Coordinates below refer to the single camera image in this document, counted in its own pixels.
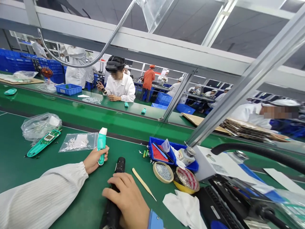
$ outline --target small plastic bag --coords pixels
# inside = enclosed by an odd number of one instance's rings
[[[59,152],[72,152],[94,149],[97,146],[98,133],[67,134]]]
[[[21,80],[29,80],[34,78],[38,72],[31,72],[31,71],[17,71],[13,74],[17,79]]]
[[[22,135],[26,140],[35,144],[50,131],[60,129],[61,125],[61,119],[55,114],[44,113],[36,115],[27,118],[23,122],[21,126]]]
[[[45,92],[56,92],[55,83],[53,83],[51,80],[45,80],[44,83],[37,86],[37,88]]]

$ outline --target blue pen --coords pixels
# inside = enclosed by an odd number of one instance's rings
[[[157,148],[157,150],[159,150],[159,152],[162,154],[163,157],[168,159],[167,156],[158,148],[158,146],[155,143],[153,143],[153,145]]]

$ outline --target small bottle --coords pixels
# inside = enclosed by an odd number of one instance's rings
[[[195,159],[196,152],[191,147],[187,147],[186,149],[181,148],[179,149],[179,160],[185,164],[185,166],[190,165],[193,163]]]

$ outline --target white cap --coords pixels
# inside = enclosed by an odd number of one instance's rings
[[[299,106],[300,104],[294,100],[275,100],[273,102],[270,103],[271,105],[274,104],[274,105],[278,105],[278,106],[288,106],[288,107],[291,107],[291,106]]]
[[[99,131],[99,134],[103,134],[106,135],[107,134],[107,128],[101,128],[101,130]]]

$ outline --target blue plastic bin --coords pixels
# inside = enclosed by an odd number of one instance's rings
[[[192,114],[195,112],[195,109],[191,108],[191,107],[188,106],[188,105],[181,104],[181,103],[179,103],[179,104],[176,106],[176,109],[177,109],[180,113],[186,113],[186,114],[190,114],[190,115],[192,115]]]
[[[170,104],[171,100],[172,100],[172,97],[170,95],[159,92],[155,103],[164,105],[164,106],[168,106]]]
[[[148,146],[149,146],[149,152],[150,152],[150,158],[154,161],[160,161],[158,159],[155,159],[153,157],[153,146],[152,146],[152,143],[155,142],[156,144],[158,145],[161,145],[165,140],[163,139],[160,139],[160,138],[154,138],[154,137],[149,137],[149,142],[148,142]],[[176,163],[176,157],[174,155],[174,152],[171,150],[168,152],[168,155],[171,157],[171,159]],[[171,163],[170,161],[169,162],[165,162],[165,161],[161,161],[161,162],[164,162],[166,164],[175,164],[175,163]]]
[[[175,149],[175,150],[179,150],[181,148],[183,149],[186,149],[187,146],[185,145],[180,145],[180,144],[177,144],[177,143],[173,143],[173,142],[169,142],[169,144]],[[197,161],[194,161],[193,163],[189,164],[187,167],[187,169],[191,170],[192,172],[196,173],[199,169],[199,164]]]
[[[57,93],[65,94],[69,96],[82,92],[82,86],[78,86],[74,84],[61,84],[61,85],[56,85],[55,87]]]
[[[168,106],[163,106],[163,105],[160,105],[160,104],[152,103],[152,107],[156,107],[156,108],[166,110]]]

